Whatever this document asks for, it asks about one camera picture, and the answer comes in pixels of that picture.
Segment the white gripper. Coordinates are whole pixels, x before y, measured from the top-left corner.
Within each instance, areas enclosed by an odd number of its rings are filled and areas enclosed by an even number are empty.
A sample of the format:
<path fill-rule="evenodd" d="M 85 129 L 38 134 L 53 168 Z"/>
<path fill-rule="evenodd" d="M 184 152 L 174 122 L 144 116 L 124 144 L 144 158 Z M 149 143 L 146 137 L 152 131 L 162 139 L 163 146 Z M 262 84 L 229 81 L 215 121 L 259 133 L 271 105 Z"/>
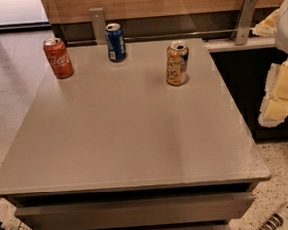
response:
<path fill-rule="evenodd" d="M 275 36 L 275 46 L 288 54 L 288 0 L 256 24 L 252 32 L 266 38 Z M 261 101 L 259 123 L 272 128 L 284 123 L 288 117 L 288 57 L 281 65 L 271 64 L 264 90 L 266 95 Z"/>

